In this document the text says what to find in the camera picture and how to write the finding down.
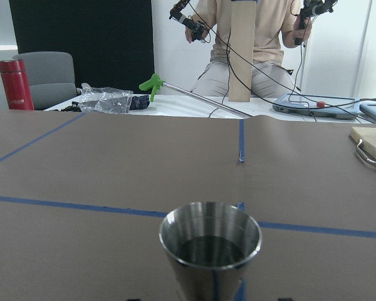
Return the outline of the wooden plank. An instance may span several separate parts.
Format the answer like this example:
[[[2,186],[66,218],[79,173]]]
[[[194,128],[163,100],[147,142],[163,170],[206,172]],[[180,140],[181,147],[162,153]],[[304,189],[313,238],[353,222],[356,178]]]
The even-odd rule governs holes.
[[[256,1],[231,2],[230,102],[250,101],[256,6]]]

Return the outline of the green handled reach tool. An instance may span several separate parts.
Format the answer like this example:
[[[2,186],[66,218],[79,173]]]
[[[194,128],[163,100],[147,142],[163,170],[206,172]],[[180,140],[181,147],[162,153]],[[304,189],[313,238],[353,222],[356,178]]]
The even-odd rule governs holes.
[[[183,88],[177,87],[175,85],[171,85],[171,84],[163,81],[158,76],[158,74],[156,74],[156,73],[154,73],[147,81],[141,83],[138,87],[139,87],[139,89],[141,91],[151,90],[151,93],[150,93],[150,101],[151,102],[154,101],[154,97],[155,97],[157,91],[160,90],[161,87],[167,87],[167,88],[169,88],[171,90],[175,90],[175,91],[183,93],[184,95],[187,95],[187,96],[189,96],[191,98],[199,100],[200,102],[204,102],[204,103],[206,103],[208,105],[212,105],[213,107],[215,107],[217,109],[220,109],[220,110],[223,110],[223,111],[228,112],[230,114],[233,114],[235,116],[238,116],[238,117],[240,117],[242,119],[247,119],[247,118],[251,118],[252,117],[252,115],[247,114],[245,112],[242,112],[240,110],[237,110],[235,108],[232,108],[232,107],[229,107],[227,105],[218,103],[218,102],[216,102],[214,100],[211,100],[209,98],[200,96],[200,95],[198,95],[196,93],[193,93],[193,92],[190,92],[188,90],[184,90]]]

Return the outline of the bamboo cutting board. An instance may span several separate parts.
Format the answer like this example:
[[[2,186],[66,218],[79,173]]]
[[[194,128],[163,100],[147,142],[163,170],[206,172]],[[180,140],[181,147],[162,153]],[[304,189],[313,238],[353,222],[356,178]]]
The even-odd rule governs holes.
[[[357,157],[365,166],[376,170],[376,127],[352,127],[350,137]]]

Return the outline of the red thermos bottle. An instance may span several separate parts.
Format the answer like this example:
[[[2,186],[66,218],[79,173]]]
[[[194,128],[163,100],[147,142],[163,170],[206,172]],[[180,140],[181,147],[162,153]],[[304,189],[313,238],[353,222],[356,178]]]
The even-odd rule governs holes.
[[[0,74],[9,109],[34,110],[23,60],[1,60]]]

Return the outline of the person in beige clothes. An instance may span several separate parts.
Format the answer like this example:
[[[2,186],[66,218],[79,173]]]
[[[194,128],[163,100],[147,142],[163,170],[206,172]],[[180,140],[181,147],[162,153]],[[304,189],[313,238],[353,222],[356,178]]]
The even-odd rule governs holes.
[[[300,27],[300,1],[258,1],[254,25],[251,93],[263,98],[279,98],[294,87],[291,75],[283,68],[282,46],[295,48],[296,39],[306,41],[312,25],[305,20]],[[227,65],[226,43],[231,37],[231,2],[199,1],[192,16],[216,27],[210,62],[191,91],[204,97],[221,97],[227,93],[232,73]]]

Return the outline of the steel jigger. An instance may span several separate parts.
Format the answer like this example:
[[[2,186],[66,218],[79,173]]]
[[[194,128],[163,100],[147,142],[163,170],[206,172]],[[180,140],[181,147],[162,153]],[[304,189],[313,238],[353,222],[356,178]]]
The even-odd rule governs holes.
[[[252,216],[225,203],[183,205],[159,228],[160,244],[186,300],[234,300],[262,239]]]

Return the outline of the grey office chair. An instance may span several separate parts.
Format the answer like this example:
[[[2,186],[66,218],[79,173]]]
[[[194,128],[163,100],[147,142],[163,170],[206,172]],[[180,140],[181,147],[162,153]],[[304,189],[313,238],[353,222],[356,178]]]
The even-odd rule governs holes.
[[[14,55],[25,66],[35,110],[45,110],[78,95],[73,57],[60,51]]]

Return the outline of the clear plastic bag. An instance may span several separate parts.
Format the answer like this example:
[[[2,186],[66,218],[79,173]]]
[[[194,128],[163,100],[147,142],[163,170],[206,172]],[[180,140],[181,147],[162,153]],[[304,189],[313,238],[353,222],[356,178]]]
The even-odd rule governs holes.
[[[133,91],[117,88],[95,88],[81,84],[81,98],[78,107],[83,113],[127,114],[130,110]]]

